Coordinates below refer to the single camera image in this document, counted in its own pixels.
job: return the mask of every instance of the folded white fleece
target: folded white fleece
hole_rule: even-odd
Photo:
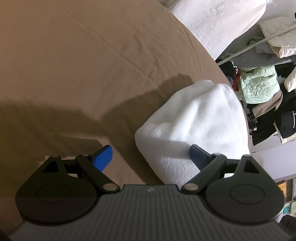
[[[199,169],[189,157],[192,144],[231,159],[249,154],[242,106],[233,90],[210,80],[177,91],[135,133],[137,148],[165,184],[183,184]]]

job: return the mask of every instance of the wall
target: wall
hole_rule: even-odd
[[[264,21],[276,17],[294,17],[296,12],[296,0],[266,0],[266,11],[259,21]],[[227,49],[222,53],[238,52],[246,47],[247,41],[250,37],[260,36],[264,37],[258,24],[255,24],[243,35],[235,39]]]
[[[296,140],[281,144],[278,136],[251,147],[252,156],[276,181],[296,177]]]

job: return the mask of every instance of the clothes pile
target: clothes pile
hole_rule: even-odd
[[[267,38],[294,24],[295,18],[279,17],[263,21],[259,26]],[[261,40],[252,37],[247,45]],[[252,131],[253,145],[276,131],[282,143],[296,137],[296,29],[256,45],[232,58],[227,66],[230,63],[241,71],[235,90],[237,97],[247,103],[249,119],[257,119]]]
[[[220,62],[221,60],[222,59],[216,59],[216,63]],[[225,74],[234,91],[238,91],[238,83],[240,76],[242,74],[241,71],[237,67],[233,66],[233,64],[230,61],[227,61],[219,67]]]

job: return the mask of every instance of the white pillow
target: white pillow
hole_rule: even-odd
[[[213,59],[264,14],[265,0],[171,0],[166,6]]]

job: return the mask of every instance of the mattress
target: mattress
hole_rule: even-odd
[[[17,189],[46,157],[110,144],[104,173],[159,184],[134,142],[173,93],[229,84],[190,31],[157,0],[0,2],[0,229],[21,223]]]

